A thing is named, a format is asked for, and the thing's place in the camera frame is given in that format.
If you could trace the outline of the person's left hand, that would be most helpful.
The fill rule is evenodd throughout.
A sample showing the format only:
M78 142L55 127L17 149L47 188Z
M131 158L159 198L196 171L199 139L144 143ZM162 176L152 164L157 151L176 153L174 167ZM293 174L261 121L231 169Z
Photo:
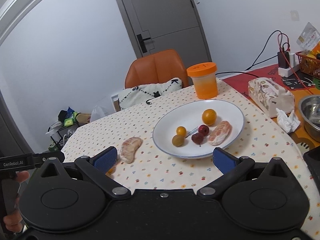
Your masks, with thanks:
M21 171L17 172L16 181L20 184L25 182L30 177L30 174L28 171ZM12 211L12 213L8 214L7 216L4 216L3 222L5 224L5 227L13 232L13 233L19 233L23 229L22 225L22 216L20 214L20 211L18 210L18 202L20 198L17 197L15 199L15 209Z

